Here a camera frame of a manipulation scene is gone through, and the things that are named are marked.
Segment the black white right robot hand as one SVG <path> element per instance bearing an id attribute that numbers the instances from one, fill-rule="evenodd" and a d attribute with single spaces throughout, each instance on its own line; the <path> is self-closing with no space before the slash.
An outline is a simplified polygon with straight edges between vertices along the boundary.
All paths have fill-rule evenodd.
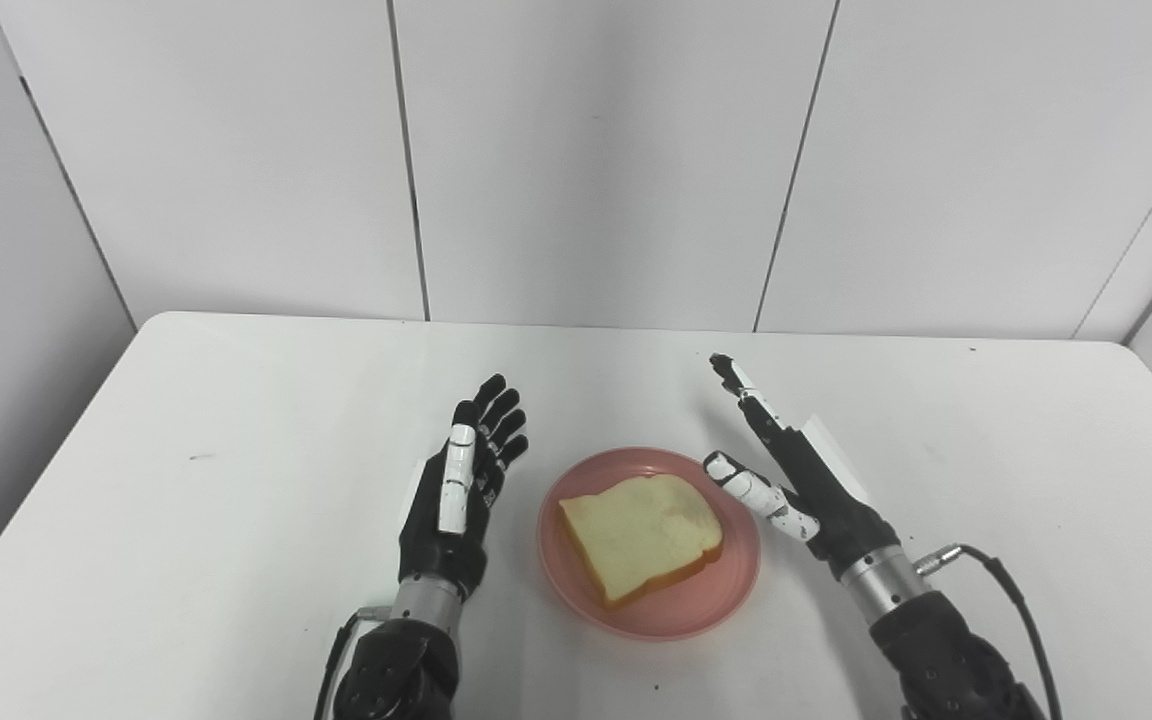
<path id="1" fill-rule="evenodd" d="M 712 354 L 708 364 L 722 379 L 723 389 L 737 397 L 741 414 L 776 467 L 786 475 L 791 488 L 776 488 L 791 518 L 813 520 L 801 541 L 814 559 L 826 562 L 833 578 L 841 579 L 846 570 L 869 553 L 896 546 L 895 529 L 867 503 L 852 497 L 846 484 L 828 468 L 804 430 L 782 423 L 761 393 L 749 381 L 732 356 Z"/>

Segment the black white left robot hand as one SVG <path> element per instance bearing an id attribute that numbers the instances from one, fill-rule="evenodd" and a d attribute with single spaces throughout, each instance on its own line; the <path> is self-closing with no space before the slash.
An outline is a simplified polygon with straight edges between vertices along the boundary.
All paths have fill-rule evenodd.
<path id="1" fill-rule="evenodd" d="M 422 469 L 399 533 L 397 578 L 438 577 L 467 600 L 486 570 L 484 541 L 506 473 L 529 450 L 520 392 L 497 373 L 454 409 Z"/>

